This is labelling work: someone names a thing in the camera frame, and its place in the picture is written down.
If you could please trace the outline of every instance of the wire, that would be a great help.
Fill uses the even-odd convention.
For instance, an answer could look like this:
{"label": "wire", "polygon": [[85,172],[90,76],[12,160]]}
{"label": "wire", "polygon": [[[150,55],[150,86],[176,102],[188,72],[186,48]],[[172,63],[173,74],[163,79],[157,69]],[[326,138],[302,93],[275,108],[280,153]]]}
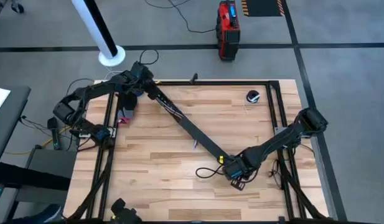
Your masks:
{"label": "wire", "polygon": [[142,63],[142,56],[143,56],[143,54],[144,54],[145,52],[147,52],[147,51],[148,51],[148,50],[143,50],[142,53],[141,53],[141,55],[139,56],[139,63],[140,63],[141,65],[152,65],[152,64],[156,63],[156,62],[159,60],[159,52],[158,52],[157,50],[153,50],[153,51],[155,51],[156,54],[157,54],[156,59],[155,59],[153,62]]}
{"label": "wire", "polygon": [[[59,133],[63,133],[66,129],[70,128],[69,126],[66,126],[64,127],[62,130],[59,131]],[[41,147],[42,148],[45,148],[47,147],[47,145],[52,142],[53,139],[50,138],[48,141],[44,142],[43,144],[41,144]],[[27,152],[4,152],[5,154],[9,154],[9,155],[14,155],[14,156],[18,156],[18,155],[26,155],[26,154],[30,154],[32,152],[32,150],[30,151],[27,151]]]}
{"label": "wire", "polygon": [[279,187],[279,189],[281,189],[281,186],[280,184],[278,183],[278,180],[276,179],[276,174],[278,174],[281,178],[281,175],[279,173],[279,160],[275,159],[272,163],[272,170],[269,172],[269,177],[273,177],[274,179],[274,182],[276,183],[276,185]]}
{"label": "wire", "polygon": [[60,216],[65,220],[65,224],[67,223],[67,217],[63,215],[63,212],[60,214]]}
{"label": "wire", "polygon": [[[312,148],[310,148],[309,146],[306,146],[304,144],[300,144],[300,146],[304,146],[307,149],[311,150],[315,156],[315,152]],[[293,148],[293,155],[295,155],[295,154],[296,154],[296,148],[294,147]],[[274,181],[276,182],[276,185],[279,187],[279,189],[282,189],[282,187],[279,185],[278,180],[276,179],[276,176],[275,176],[276,174],[278,174],[281,178],[281,174],[279,173],[279,167],[280,167],[279,160],[275,159],[273,161],[273,164],[272,164],[272,170],[269,172],[269,177],[273,177]]]}
{"label": "wire", "polygon": [[315,151],[311,147],[304,145],[304,144],[300,144],[300,146],[304,146],[305,148],[311,150],[315,154]]}
{"label": "wire", "polygon": [[[215,174],[224,175],[224,173],[219,172],[219,169],[221,169],[221,167],[223,167],[223,165],[220,165],[216,170],[213,170],[213,169],[210,169],[207,167],[200,167],[200,168],[196,169],[195,173],[196,173],[196,176],[200,177],[201,179],[208,179],[208,178],[213,177]],[[212,174],[204,177],[204,176],[201,176],[197,173],[199,170],[209,170],[212,172]]]}
{"label": "wire", "polygon": [[[33,125],[33,127],[32,127],[32,126],[29,126],[29,125],[26,125],[22,120],[27,121],[28,123],[30,123],[31,125]],[[55,130],[55,129],[59,129],[59,128],[65,128],[65,127],[47,128],[47,127],[45,127],[45,126],[43,126],[43,125],[41,125],[41,124],[39,124],[39,123],[36,123],[36,122],[33,122],[33,121],[30,121],[30,120],[26,119],[26,116],[24,116],[24,115],[20,117],[19,122],[20,122],[21,124],[23,124],[24,126],[28,127],[28,128],[37,129],[37,130],[39,130],[40,132],[44,133],[46,136],[49,136],[49,137],[52,137],[52,136],[51,136],[50,134],[46,133],[46,132],[45,132],[46,130]],[[65,135],[63,135],[63,134],[61,134],[61,133],[59,133],[59,136],[61,136],[61,137],[63,137],[63,138],[68,138],[68,139],[70,139],[68,136],[65,136]]]}
{"label": "wire", "polygon": [[168,111],[170,114],[173,114],[173,115],[177,116],[178,118],[182,118],[182,117],[183,117],[182,114],[176,112],[176,111],[175,111],[174,109],[172,109],[170,106],[168,106],[168,105],[165,104],[163,101],[161,101],[159,98],[156,98],[156,100],[157,100],[157,102],[159,102],[159,104],[160,104],[161,106],[163,106],[164,109],[166,109],[166,111]]}
{"label": "wire", "polygon": [[91,137],[89,137],[85,142],[83,142],[81,145],[78,146],[77,148],[77,152],[81,152],[81,151],[85,151],[85,150],[88,150],[88,149],[93,149],[94,147],[97,147],[97,145],[93,145],[93,146],[90,146],[90,147],[86,147],[84,149],[80,149],[80,147],[82,147],[83,145],[85,145],[89,140],[91,139]]}
{"label": "wire", "polygon": [[242,101],[242,103],[243,103],[243,108],[244,108],[244,110],[246,111],[246,114],[248,115],[248,111],[247,111],[246,105],[244,104],[244,102],[245,102],[245,96],[243,97],[242,100],[243,100],[243,101]]}
{"label": "wire", "polygon": [[205,30],[205,31],[198,31],[198,30],[191,30],[191,29],[189,29],[189,23],[188,23],[187,20],[185,19],[184,15],[182,15],[182,13],[180,12],[179,8],[178,8],[178,7],[177,7],[171,0],[168,0],[168,1],[171,3],[172,7],[174,7],[174,8],[177,9],[179,15],[180,15],[180,16],[183,18],[183,20],[185,21],[185,23],[186,23],[186,28],[187,28],[187,30],[188,30],[189,32],[198,33],[198,34],[204,34],[204,33],[211,32],[211,31],[214,31],[214,30],[215,30],[215,28],[214,28],[214,29]]}
{"label": "wire", "polygon": [[115,74],[116,75],[116,73],[122,73],[122,71],[112,71],[110,68],[108,68],[106,66],[104,66],[104,67],[109,71],[109,73],[107,73],[106,76],[104,77],[104,80],[106,80],[107,76],[109,76],[110,74]]}
{"label": "wire", "polygon": [[186,23],[186,28],[187,28],[187,30],[188,30],[189,32],[192,32],[192,33],[198,33],[198,34],[204,34],[204,33],[211,32],[211,31],[214,31],[214,30],[215,30],[215,28],[214,28],[214,29],[210,29],[210,30],[204,30],[204,31],[191,30],[191,29],[189,28],[189,23],[187,22],[186,18],[184,17],[184,15],[181,13],[181,11],[180,11],[179,8],[178,8],[178,6],[185,4],[185,3],[187,3],[187,2],[190,1],[190,0],[186,0],[186,1],[184,1],[184,2],[182,2],[182,3],[179,3],[179,4],[174,4],[171,0],[168,0],[168,1],[171,3],[171,6],[155,6],[155,5],[151,4],[151,3],[149,3],[148,0],[144,0],[144,2],[146,2],[146,4],[148,4],[148,5],[152,6],[152,7],[159,8],[159,9],[172,9],[172,8],[176,8],[177,11],[178,11],[178,13],[179,13],[179,15],[180,15],[180,16],[183,18],[183,20],[185,21],[185,23]]}
{"label": "wire", "polygon": [[66,149],[66,152],[68,152],[68,150],[72,146],[72,143],[73,143],[73,135],[70,136],[70,143],[68,144],[68,148]]}
{"label": "wire", "polygon": [[68,92],[70,91],[70,88],[72,87],[72,85],[73,85],[74,83],[76,83],[76,82],[78,82],[78,81],[82,81],[82,80],[88,80],[88,81],[91,81],[91,82],[94,81],[94,80],[91,79],[91,78],[79,78],[79,79],[76,79],[76,80],[72,81],[72,82],[69,84],[68,88],[67,88],[66,96],[68,95]]}
{"label": "wire", "polygon": [[26,155],[26,154],[30,154],[32,152],[31,151],[27,151],[27,152],[4,152],[5,154],[9,154],[9,155],[14,155],[14,156],[18,156],[18,155]]}
{"label": "wire", "polygon": [[[176,4],[175,6],[183,5],[183,4],[187,3],[188,1],[190,1],[190,0],[186,0],[186,1],[182,2],[182,3]],[[155,5],[151,4],[151,3],[148,3],[148,0],[144,0],[144,2],[146,2],[146,4],[148,4],[148,5],[152,6],[152,7],[156,7],[156,8],[159,8],[159,9],[172,9],[174,7],[174,6],[169,6],[169,7],[155,6]]]}

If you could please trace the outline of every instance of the black metal frame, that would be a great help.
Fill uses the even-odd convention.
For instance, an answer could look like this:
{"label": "black metal frame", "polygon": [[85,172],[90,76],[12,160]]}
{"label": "black metal frame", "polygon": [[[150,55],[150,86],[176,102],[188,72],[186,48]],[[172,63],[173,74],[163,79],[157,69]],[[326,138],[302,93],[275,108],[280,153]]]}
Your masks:
{"label": "black metal frame", "polygon": [[[241,49],[294,49],[295,56],[299,67],[304,91],[306,92],[307,101],[311,108],[316,107],[314,101],[311,84],[307,76],[304,61],[302,59],[301,49],[350,49],[350,48],[384,48],[382,43],[329,43],[329,44],[300,44],[297,40],[296,31],[291,19],[290,11],[286,0],[281,0],[283,4],[285,19],[288,25],[291,43],[290,44],[240,44]],[[185,44],[185,45],[127,45],[122,46],[125,50],[199,50],[199,49],[217,49],[216,44]],[[0,47],[0,52],[83,52],[83,51],[99,51],[96,46],[84,47]],[[319,146],[319,154],[324,164],[324,173],[327,179],[327,188],[332,199],[331,207],[335,209],[335,216],[338,220],[346,221],[344,205],[340,196],[337,180],[335,178],[327,144],[324,135],[317,137]]]}
{"label": "black metal frame", "polygon": [[[280,117],[281,117],[282,126],[287,127],[286,112],[284,110],[283,99],[281,97],[281,90],[280,90],[279,81],[277,81],[277,80],[270,80],[270,81],[198,81],[198,80],[195,80],[193,82],[165,81],[165,82],[161,82],[160,85],[163,85],[163,86],[190,86],[190,85],[249,85],[249,86],[261,85],[261,86],[264,86],[266,89],[267,97],[268,97],[268,107],[269,107],[269,113],[271,116],[271,122],[272,122],[273,130],[278,127],[278,122],[276,119],[276,111],[275,111],[274,102],[273,102],[273,94],[272,94],[272,89],[274,89],[275,93],[276,93],[276,99],[278,101],[279,113],[280,113]],[[112,104],[113,104],[113,95],[110,95],[109,100],[108,100],[108,105],[106,107],[105,122],[104,122],[105,126],[108,125],[108,120],[110,119]],[[117,127],[116,119],[114,119],[114,121],[115,121],[115,123],[113,126]],[[293,152],[291,151],[291,149],[288,149],[288,154],[289,154],[289,160],[288,161],[290,162],[291,173],[294,177],[294,180],[299,185],[299,179],[298,179],[298,175],[297,175],[297,167],[296,167],[294,155],[293,155]],[[99,211],[98,218],[103,218],[104,213],[105,213],[105,205],[106,205],[106,199],[107,199],[107,194],[108,194],[108,190],[109,190],[108,186],[110,183],[110,171],[111,171],[111,165],[113,163],[113,158],[114,158],[114,148],[109,150],[109,154],[107,157],[107,163],[109,164],[110,169],[108,172],[108,177],[103,184],[100,206],[99,206],[99,210],[98,210]],[[95,166],[95,171],[94,171],[93,183],[95,183],[97,181],[97,179],[99,178],[99,175],[95,175],[95,174],[100,173],[100,166],[102,163],[102,159],[103,159],[103,151],[102,151],[102,153],[98,153],[98,155],[96,157],[96,166]],[[285,160],[284,160],[282,151],[278,151],[278,159],[281,162],[281,167],[283,169],[287,169],[287,168],[285,168],[286,164],[285,164]],[[289,185],[283,179],[282,179],[281,184],[282,184],[282,188],[284,190],[284,196],[286,199],[286,207],[287,207],[287,211],[288,211],[288,216],[290,218],[292,218],[292,217],[294,217],[294,211],[293,211],[293,205],[292,205],[292,199],[291,199],[291,195],[290,195]],[[90,206],[88,207],[87,218],[91,218],[94,205],[95,205],[95,203],[91,203]],[[299,205],[300,216],[303,218],[306,218],[304,205],[301,203],[301,201],[299,199],[298,199],[298,205]],[[179,222],[150,222],[150,223],[179,223]],[[269,224],[269,223],[278,223],[278,221],[275,221],[275,222],[229,222],[229,223],[268,223]]]}
{"label": "black metal frame", "polygon": [[[27,159],[27,162],[26,162],[26,167],[28,168],[30,163],[31,163],[31,159],[32,157],[34,156],[34,153],[35,153],[35,148],[33,148],[31,150],[31,153],[30,153],[30,156],[29,158]],[[13,201],[13,204],[11,206],[11,209],[9,210],[9,213],[7,214],[7,217],[6,217],[6,220],[12,220],[13,219],[13,216],[15,215],[15,212],[17,210],[17,206],[19,205],[19,201],[16,200],[17,198],[17,195],[19,194],[19,189],[16,189],[16,193],[15,193],[15,197],[14,197],[14,201]]]}

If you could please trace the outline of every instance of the yellow and black tape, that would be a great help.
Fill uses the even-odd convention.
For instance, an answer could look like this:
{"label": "yellow and black tape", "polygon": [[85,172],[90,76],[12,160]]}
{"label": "yellow and black tape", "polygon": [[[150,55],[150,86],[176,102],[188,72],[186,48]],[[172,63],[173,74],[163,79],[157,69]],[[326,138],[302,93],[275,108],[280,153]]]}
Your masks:
{"label": "yellow and black tape", "polygon": [[241,0],[243,14],[248,17],[284,16],[282,0]]}
{"label": "yellow and black tape", "polygon": [[280,14],[284,16],[284,9],[283,9],[283,5],[281,4],[281,0],[278,0],[278,6],[279,6]]}
{"label": "yellow and black tape", "polygon": [[248,16],[248,7],[247,7],[247,1],[246,0],[241,0],[241,6],[243,8],[243,14],[245,16]]}

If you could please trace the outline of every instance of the black rod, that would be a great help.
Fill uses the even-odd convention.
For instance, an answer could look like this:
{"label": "black rod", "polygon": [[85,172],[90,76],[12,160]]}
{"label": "black rod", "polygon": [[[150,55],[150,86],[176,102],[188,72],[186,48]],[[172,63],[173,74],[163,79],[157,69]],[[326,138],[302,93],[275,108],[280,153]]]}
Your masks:
{"label": "black rod", "polygon": [[92,19],[95,21],[96,27],[98,28],[100,34],[102,35],[102,38],[105,41],[105,44],[107,45],[107,48],[111,53],[111,56],[113,57],[116,56],[117,55],[116,44],[110,35],[109,29],[107,29],[105,21],[103,20],[103,17],[99,11],[98,6],[96,5],[95,0],[84,0],[84,3],[92,16]]}
{"label": "black rod", "polygon": [[[109,125],[109,120],[110,120],[110,112],[111,112],[111,106],[113,104],[113,98],[114,98],[114,93],[109,94],[109,99],[107,101],[107,106],[106,106],[106,112],[105,112],[105,119],[103,121],[103,125],[107,127]],[[99,146],[98,148],[98,155],[96,157],[96,163],[95,163],[95,169],[93,171],[93,178],[92,178],[92,187],[96,184],[96,182],[99,179],[100,175],[100,167],[102,165],[102,158],[103,158],[103,148]],[[93,213],[93,206],[95,205],[95,197],[92,198],[91,204],[89,204],[87,208],[87,218],[92,218],[92,213]]]}
{"label": "black rod", "polygon": [[[118,111],[120,103],[121,103],[120,100],[118,100],[116,105],[116,111]],[[115,113],[115,118],[113,121],[113,131],[115,130],[116,130],[116,134],[114,136],[112,135],[112,139],[114,143],[116,142],[117,130],[118,130],[117,112]],[[100,197],[100,204],[99,204],[99,212],[98,212],[98,218],[102,218],[102,219],[105,216],[106,201],[107,201],[107,195],[108,195],[109,185],[110,185],[111,166],[113,165],[113,158],[115,155],[115,147],[116,147],[115,145],[116,144],[114,144],[114,146],[109,149],[109,154],[107,156],[107,161],[106,161],[107,177],[105,182],[103,183],[102,194]]]}
{"label": "black rod", "polygon": [[312,217],[317,219],[326,218],[317,210],[317,208],[312,204],[312,202],[308,199],[305,193],[301,190],[294,178],[291,176],[290,172],[287,170],[287,167],[281,166],[280,171],[282,172],[282,177],[286,180],[286,183],[289,183],[291,185],[291,187],[296,192],[297,197],[303,201],[304,205],[306,206],[308,212],[312,215]]}
{"label": "black rod", "polygon": [[[271,83],[271,85],[273,86],[273,88],[276,91],[276,98],[278,99],[281,124],[283,127],[287,127],[286,111],[284,110],[284,104],[283,104],[283,99],[281,97],[279,81],[273,81]],[[298,170],[297,170],[296,160],[294,158],[293,149],[287,148],[287,155],[289,157],[291,173],[292,173],[294,180],[296,181],[297,185],[300,186],[299,177],[298,177]],[[304,204],[299,197],[297,198],[297,203],[298,203],[298,210],[299,210],[300,217],[301,218],[307,218]]]}
{"label": "black rod", "polygon": [[[272,118],[272,127],[273,131],[275,128],[278,127],[278,122],[276,120],[276,113],[274,112],[274,104],[273,104],[273,98],[272,98],[272,92],[271,92],[271,85],[267,84],[266,86],[266,94],[268,96],[268,104],[269,104],[269,112],[271,114]],[[278,149],[278,160],[279,160],[279,165],[280,166],[285,166],[286,164],[284,163],[284,157],[283,157],[283,149]],[[289,185],[283,178],[283,175],[281,173],[281,186],[282,189],[284,190],[284,199],[286,201],[286,208],[287,208],[287,214],[289,219],[294,218],[294,210],[293,210],[293,203],[291,201],[291,194],[290,194],[290,189]]]}
{"label": "black rod", "polygon": [[180,109],[171,101],[171,99],[166,96],[160,89],[158,89],[157,102],[162,105],[165,103],[167,106],[172,108],[181,116],[176,116],[172,114],[172,117],[177,121],[177,123],[187,131],[190,136],[192,136],[199,144],[201,144],[206,150],[208,150],[211,155],[213,155],[217,161],[221,157],[228,157],[229,155],[221,149],[215,142],[213,142],[204,132],[202,132],[196,125],[191,122]]}

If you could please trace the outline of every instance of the wooden table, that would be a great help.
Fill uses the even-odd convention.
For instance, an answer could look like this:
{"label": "wooden table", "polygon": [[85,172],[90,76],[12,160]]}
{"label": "wooden table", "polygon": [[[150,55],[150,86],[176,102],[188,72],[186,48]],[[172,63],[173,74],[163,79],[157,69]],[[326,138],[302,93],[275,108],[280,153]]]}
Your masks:
{"label": "wooden table", "polygon": [[[279,83],[287,120],[292,123],[301,109],[296,82],[280,80]],[[263,86],[160,86],[160,89],[228,154],[237,154],[273,137]],[[257,104],[244,108],[243,97],[252,89],[259,91],[261,98]],[[87,119],[103,123],[107,99],[106,95],[92,100]],[[156,101],[146,95],[139,97],[135,114],[129,126],[118,129],[105,220],[112,215],[111,205],[120,197],[144,221],[276,221],[279,216],[287,216],[284,193],[273,177],[268,177],[276,153],[262,163],[257,178],[239,191],[224,176],[196,177],[198,167],[215,169],[218,163],[202,146],[194,149],[194,140]],[[311,146],[309,140],[302,142]],[[65,216],[71,215],[89,192],[96,155],[97,149],[78,153]],[[295,158],[303,191],[320,212],[328,215],[314,154],[299,146]],[[297,215],[297,200],[292,196]],[[94,217],[99,199],[100,192],[95,200]]]}

